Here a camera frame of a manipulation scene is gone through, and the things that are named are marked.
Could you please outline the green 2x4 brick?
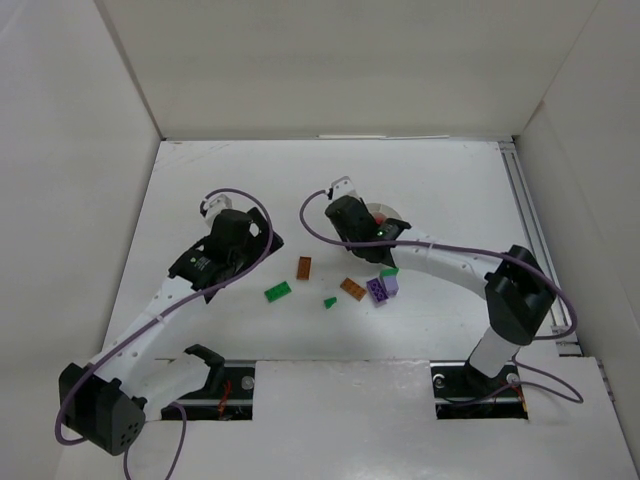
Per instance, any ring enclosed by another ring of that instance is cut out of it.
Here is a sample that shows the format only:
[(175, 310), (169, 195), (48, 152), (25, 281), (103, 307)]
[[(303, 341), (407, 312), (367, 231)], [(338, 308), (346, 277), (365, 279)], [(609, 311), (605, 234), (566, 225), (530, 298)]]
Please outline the green 2x4 brick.
[(292, 289), (287, 281), (283, 281), (264, 291), (265, 298), (269, 303), (273, 303), (286, 295), (290, 294)]

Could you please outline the small green slope brick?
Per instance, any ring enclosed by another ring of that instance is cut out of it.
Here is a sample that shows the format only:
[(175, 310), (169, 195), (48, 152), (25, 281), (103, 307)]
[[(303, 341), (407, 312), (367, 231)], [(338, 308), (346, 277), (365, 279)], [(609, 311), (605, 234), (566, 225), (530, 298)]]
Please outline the small green slope brick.
[(338, 299), (336, 297), (329, 297), (326, 298), (323, 303), (324, 303), (324, 307), (326, 309), (330, 309), (332, 306), (334, 306), (337, 303)]

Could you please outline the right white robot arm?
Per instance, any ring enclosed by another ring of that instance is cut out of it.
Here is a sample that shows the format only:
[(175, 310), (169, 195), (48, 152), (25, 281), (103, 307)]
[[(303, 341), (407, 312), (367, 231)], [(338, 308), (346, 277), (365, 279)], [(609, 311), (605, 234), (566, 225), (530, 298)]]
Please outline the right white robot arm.
[(364, 202), (350, 195), (331, 202), (325, 216), (344, 242), (403, 243), (354, 248), (355, 256), (374, 264), (427, 273), (486, 301), (489, 327), (464, 366), (466, 381), (478, 392), (498, 387), (505, 364), (520, 348), (532, 343), (556, 300), (544, 279), (532, 273), (540, 267), (524, 247), (514, 245), (507, 252), (516, 263), (439, 249), (434, 238), (403, 220), (376, 221)]

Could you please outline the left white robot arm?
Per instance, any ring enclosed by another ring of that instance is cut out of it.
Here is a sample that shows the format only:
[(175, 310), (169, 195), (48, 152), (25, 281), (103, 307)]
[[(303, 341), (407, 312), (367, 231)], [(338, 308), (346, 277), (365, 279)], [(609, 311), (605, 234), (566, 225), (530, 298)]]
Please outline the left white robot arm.
[[(125, 452), (147, 421), (161, 419), (175, 401), (214, 393), (224, 383), (225, 360), (190, 339), (197, 317), (216, 293), (280, 249), (268, 214), (225, 208), (210, 232), (184, 251), (134, 322), (86, 365), (59, 376), (55, 437), (62, 445), (89, 441), (112, 456)], [(68, 428), (73, 441), (62, 435)]]

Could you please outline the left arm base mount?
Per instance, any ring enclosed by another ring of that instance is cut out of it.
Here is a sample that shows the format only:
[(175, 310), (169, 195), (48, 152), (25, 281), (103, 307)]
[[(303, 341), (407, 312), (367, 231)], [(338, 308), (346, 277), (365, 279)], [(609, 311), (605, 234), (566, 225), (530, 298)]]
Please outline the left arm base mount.
[(162, 420), (180, 420), (180, 405), (190, 421), (250, 421), (253, 417), (256, 362), (225, 360), (194, 345), (188, 355), (204, 361), (207, 376), (199, 390), (189, 392), (161, 411)]

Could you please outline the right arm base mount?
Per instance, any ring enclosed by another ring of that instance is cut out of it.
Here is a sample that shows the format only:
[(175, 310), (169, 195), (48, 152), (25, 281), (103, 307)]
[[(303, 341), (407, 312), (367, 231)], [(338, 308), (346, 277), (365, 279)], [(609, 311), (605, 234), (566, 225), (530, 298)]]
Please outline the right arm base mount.
[(477, 373), (465, 362), (430, 364), (438, 420), (527, 419), (517, 368), (503, 366), (495, 378)]

